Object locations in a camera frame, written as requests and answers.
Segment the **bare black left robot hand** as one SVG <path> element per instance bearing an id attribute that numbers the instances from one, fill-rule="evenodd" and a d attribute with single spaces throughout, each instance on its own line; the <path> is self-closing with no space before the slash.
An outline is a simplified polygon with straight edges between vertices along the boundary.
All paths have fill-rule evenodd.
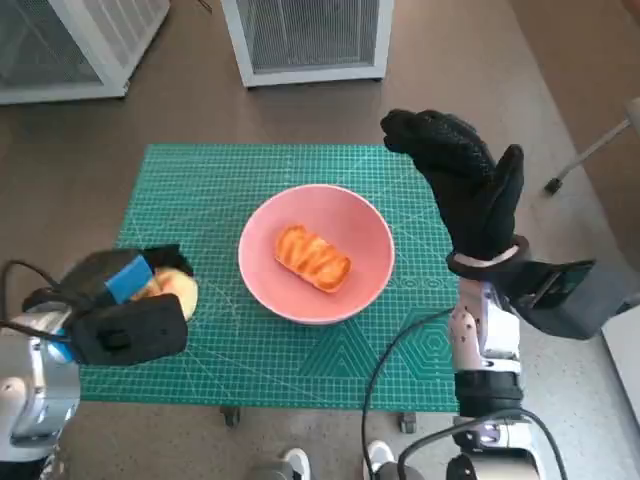
<path id="1" fill-rule="evenodd" d="M 72 267 L 59 285 L 64 293 L 77 294 L 95 306 L 111 306 L 129 301 L 166 269 L 194 277 L 180 245 L 165 244 L 94 252 Z"/>

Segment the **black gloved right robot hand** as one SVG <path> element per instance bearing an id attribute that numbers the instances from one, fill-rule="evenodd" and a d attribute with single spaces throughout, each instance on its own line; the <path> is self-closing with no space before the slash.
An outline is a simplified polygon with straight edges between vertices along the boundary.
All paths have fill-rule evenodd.
<path id="1" fill-rule="evenodd" d="M 387 149 L 408 155 L 429 183 L 456 254 L 491 261 L 514 245 L 524 186 L 519 145 L 495 160 L 474 127 L 436 110 L 394 109 L 380 125 Z"/>

